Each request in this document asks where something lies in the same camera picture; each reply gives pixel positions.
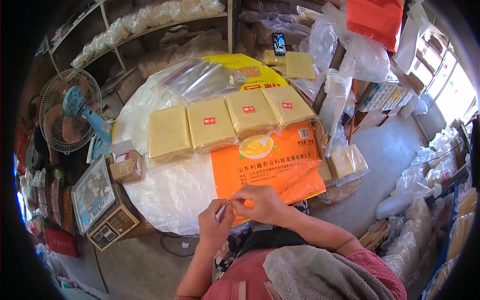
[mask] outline power cord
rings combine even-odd
[[[409,165],[409,166],[411,166],[411,167],[418,167],[418,166],[421,166],[421,165],[425,165],[425,164],[427,164],[427,163],[429,163],[429,162],[431,162],[431,161],[433,161],[433,160],[439,159],[439,158],[441,158],[442,156],[447,155],[447,154],[449,154],[450,152],[454,151],[457,147],[459,147],[461,144],[463,144],[464,142],[466,142],[468,139],[469,139],[469,137],[466,138],[465,140],[463,140],[463,141],[462,141],[461,143],[459,143],[457,146],[453,147],[452,150],[443,153],[443,154],[440,155],[439,157],[432,158],[432,159],[430,159],[430,160],[428,160],[428,161],[426,161],[426,162],[424,162],[424,163],[421,163],[421,164],[419,164],[419,165]]]
[[[187,254],[187,255],[182,255],[182,254],[178,254],[178,253],[175,253],[175,252],[167,249],[167,247],[165,247],[165,245],[163,244],[163,238],[164,237],[172,238],[172,239],[178,239],[178,238],[181,238],[182,236],[178,235],[178,234],[174,234],[174,233],[173,234],[167,234],[166,232],[162,232],[160,230],[157,230],[157,232],[161,235],[160,245],[162,246],[163,250],[167,251],[168,253],[173,254],[177,257],[190,257],[190,256],[193,256],[193,254],[195,253],[195,250],[194,250],[193,253],[190,253],[190,254]]]

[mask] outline cream colored block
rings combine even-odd
[[[192,152],[185,106],[173,106],[150,114],[148,152],[156,163],[163,163],[177,155]]]
[[[286,77],[316,79],[313,69],[313,59],[308,53],[287,52],[285,54]]]
[[[355,172],[365,170],[367,168],[367,162],[363,159],[360,151],[355,144],[348,146],[348,156],[350,157]]]
[[[355,172],[346,147],[332,148],[328,163],[335,179],[343,178]]]
[[[281,128],[315,117],[314,111],[291,86],[262,89]]]
[[[225,100],[236,134],[243,137],[276,127],[277,121],[260,89],[227,94]]]
[[[273,50],[265,50],[263,57],[266,65],[285,65],[285,56],[276,56]]]
[[[209,152],[236,140],[223,98],[189,105],[188,125],[195,152]]]

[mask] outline smartphone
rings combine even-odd
[[[285,48],[285,40],[283,33],[272,33],[273,49],[276,56],[285,56],[287,49]]]

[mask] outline forearm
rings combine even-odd
[[[212,285],[212,261],[215,253],[197,246],[192,261],[183,276],[177,296],[201,298]]]
[[[343,228],[308,216],[294,207],[289,207],[283,224],[280,226],[291,229],[309,244],[340,254],[349,255],[353,250],[363,248],[357,238]]]

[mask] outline orange packaging bag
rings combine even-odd
[[[213,151],[211,157],[219,199],[229,199],[247,184],[271,185],[286,204],[325,192],[311,123],[285,129],[282,136],[251,136],[240,145]],[[253,207],[253,202],[245,205]],[[247,221],[236,216],[233,225]]]

